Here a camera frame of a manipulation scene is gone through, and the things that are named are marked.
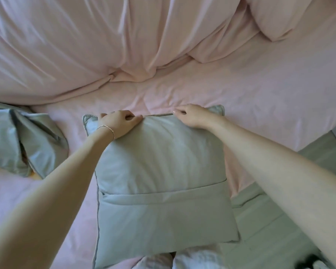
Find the person's left hand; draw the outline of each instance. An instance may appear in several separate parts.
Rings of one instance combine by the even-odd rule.
[[[118,139],[130,132],[132,128],[134,128],[142,120],[142,115],[135,116],[129,110],[118,110],[109,114],[101,113],[99,115],[98,126],[105,125],[110,127],[115,133],[115,138]],[[110,131],[104,126],[100,129]]]

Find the mattress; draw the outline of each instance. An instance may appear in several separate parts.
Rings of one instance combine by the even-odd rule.
[[[72,152],[86,138],[86,113],[159,114],[185,103],[222,104],[231,121],[296,151],[331,130],[336,125],[336,0],[313,0],[287,40],[272,43],[258,34],[226,58],[205,64],[186,59],[142,83],[108,83],[33,109],[49,113]],[[236,195],[252,179],[228,149],[225,159],[231,195]],[[39,183],[0,170],[0,222]],[[92,180],[52,268],[92,266],[96,215]]]

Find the wooden floor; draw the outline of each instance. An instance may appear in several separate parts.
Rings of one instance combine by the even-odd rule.
[[[336,174],[336,138],[323,135],[300,154]],[[241,242],[222,244],[233,269],[292,269],[317,247],[254,183],[232,200]]]

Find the light-colored pants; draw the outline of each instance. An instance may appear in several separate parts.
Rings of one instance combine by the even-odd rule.
[[[219,245],[207,245],[143,257],[132,269],[228,269]]]

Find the thin silver bracelet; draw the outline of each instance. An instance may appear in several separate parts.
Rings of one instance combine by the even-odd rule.
[[[105,124],[103,124],[103,125],[101,125],[101,126],[99,126],[99,127],[97,127],[97,129],[99,129],[100,127],[107,127],[110,131],[112,131],[112,133],[113,133],[113,140],[115,140],[116,139],[116,136],[115,136],[115,132],[112,130],[112,128],[110,128],[109,126],[106,126]]]

